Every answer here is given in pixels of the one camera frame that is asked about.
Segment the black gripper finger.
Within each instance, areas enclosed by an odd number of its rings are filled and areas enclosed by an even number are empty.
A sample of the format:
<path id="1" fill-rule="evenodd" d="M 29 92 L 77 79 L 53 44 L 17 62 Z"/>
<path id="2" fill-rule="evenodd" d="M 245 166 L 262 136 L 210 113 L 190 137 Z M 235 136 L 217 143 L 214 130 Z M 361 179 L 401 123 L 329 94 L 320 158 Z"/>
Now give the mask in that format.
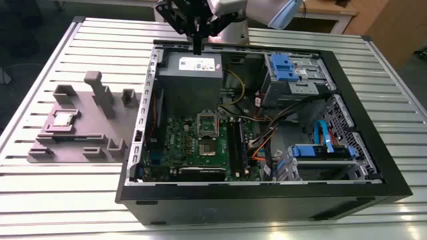
<path id="1" fill-rule="evenodd" d="M 198 17 L 197 23 L 197 54 L 202 54 L 203 50 L 203 40 L 207 39 L 210 36 L 215 37 L 225 28 L 235 21 L 239 16 L 238 12 L 227 13 L 218 17 L 215 20 L 209 21 L 210 17 L 214 15 L 209 15 L 203 13 Z"/>
<path id="2" fill-rule="evenodd" d="M 194 15 L 197 4 L 193 0 L 159 0 L 155 5 L 155 10 L 171 25 L 174 30 L 186 35 L 193 42 L 193 53 L 198 54 L 198 31 Z"/>

